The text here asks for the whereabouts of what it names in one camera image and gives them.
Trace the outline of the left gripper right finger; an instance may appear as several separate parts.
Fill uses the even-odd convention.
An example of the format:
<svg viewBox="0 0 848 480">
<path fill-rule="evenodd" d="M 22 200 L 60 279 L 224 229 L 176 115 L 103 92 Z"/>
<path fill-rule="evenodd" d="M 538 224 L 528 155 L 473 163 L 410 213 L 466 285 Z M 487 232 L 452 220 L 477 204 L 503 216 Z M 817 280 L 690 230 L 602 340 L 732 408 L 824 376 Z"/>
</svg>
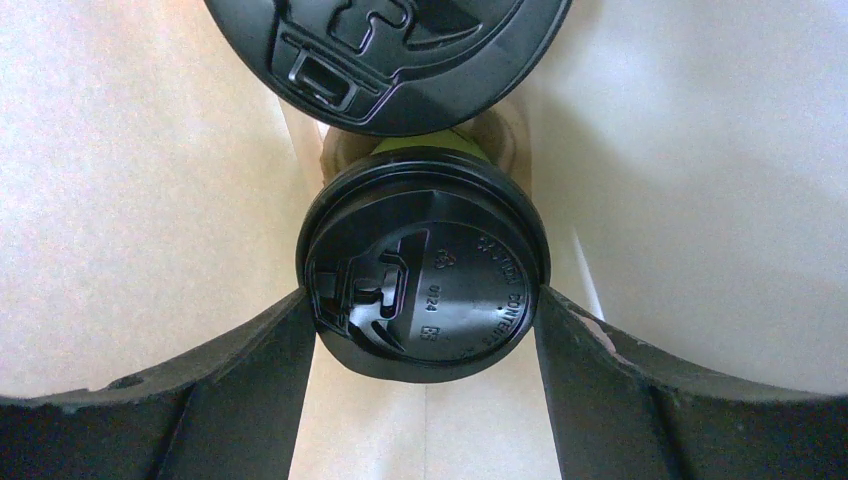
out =
<svg viewBox="0 0 848 480">
<path fill-rule="evenodd" d="M 843 479 L 847 398 L 671 355 L 550 287 L 537 354 L 565 479 Z"/>
</svg>

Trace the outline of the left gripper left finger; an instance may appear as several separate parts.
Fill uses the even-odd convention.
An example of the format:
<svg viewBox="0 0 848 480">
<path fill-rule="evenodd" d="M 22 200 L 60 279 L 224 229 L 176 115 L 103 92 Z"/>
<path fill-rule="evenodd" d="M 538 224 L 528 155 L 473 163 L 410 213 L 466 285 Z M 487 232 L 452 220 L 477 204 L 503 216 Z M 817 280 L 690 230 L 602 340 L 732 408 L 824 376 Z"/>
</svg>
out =
<svg viewBox="0 0 848 480">
<path fill-rule="evenodd" d="M 1 400 L 5 479 L 285 479 L 315 345 L 304 290 L 106 388 Z"/>
</svg>

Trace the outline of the black plastic cup lid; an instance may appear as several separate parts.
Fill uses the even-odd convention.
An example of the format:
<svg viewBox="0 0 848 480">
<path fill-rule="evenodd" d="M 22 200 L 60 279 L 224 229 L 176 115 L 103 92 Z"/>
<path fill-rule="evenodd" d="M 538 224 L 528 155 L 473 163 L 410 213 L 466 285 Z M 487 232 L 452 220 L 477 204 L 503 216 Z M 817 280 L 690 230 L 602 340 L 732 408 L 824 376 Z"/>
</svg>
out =
<svg viewBox="0 0 848 480">
<path fill-rule="evenodd" d="M 297 274 L 326 349 L 406 383 L 475 375 L 510 354 L 551 276 L 532 201 L 469 153 L 407 147 L 344 170 L 312 202 Z"/>
</svg>

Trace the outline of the brown paper bag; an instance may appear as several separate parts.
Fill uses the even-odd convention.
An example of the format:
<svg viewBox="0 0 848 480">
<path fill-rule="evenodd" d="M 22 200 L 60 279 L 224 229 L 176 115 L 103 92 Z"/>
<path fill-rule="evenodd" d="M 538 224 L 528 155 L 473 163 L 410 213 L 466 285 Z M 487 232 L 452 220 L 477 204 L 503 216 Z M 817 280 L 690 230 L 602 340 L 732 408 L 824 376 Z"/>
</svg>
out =
<svg viewBox="0 0 848 480">
<path fill-rule="evenodd" d="M 696 365 L 847 398 L 845 2 L 576 1 L 504 101 L 550 288 Z M 330 128 L 201 1 L 3 2 L 1 400 L 104 389 L 297 291 Z M 315 335 L 285 479 L 565 479 L 535 329 L 432 386 Z"/>
</svg>

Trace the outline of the green paper coffee cup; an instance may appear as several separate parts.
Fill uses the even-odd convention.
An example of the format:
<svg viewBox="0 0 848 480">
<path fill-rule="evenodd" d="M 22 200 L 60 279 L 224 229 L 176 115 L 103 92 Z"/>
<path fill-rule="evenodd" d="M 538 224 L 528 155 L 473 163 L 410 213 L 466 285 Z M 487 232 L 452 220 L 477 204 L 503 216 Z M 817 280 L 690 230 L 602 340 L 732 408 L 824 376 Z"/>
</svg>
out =
<svg viewBox="0 0 848 480">
<path fill-rule="evenodd" d="M 378 143 L 371 153 L 380 154 L 413 147 L 434 147 L 455 150 L 491 163 L 489 156 L 471 137 L 455 129 L 441 130 L 417 136 L 386 138 Z"/>
</svg>

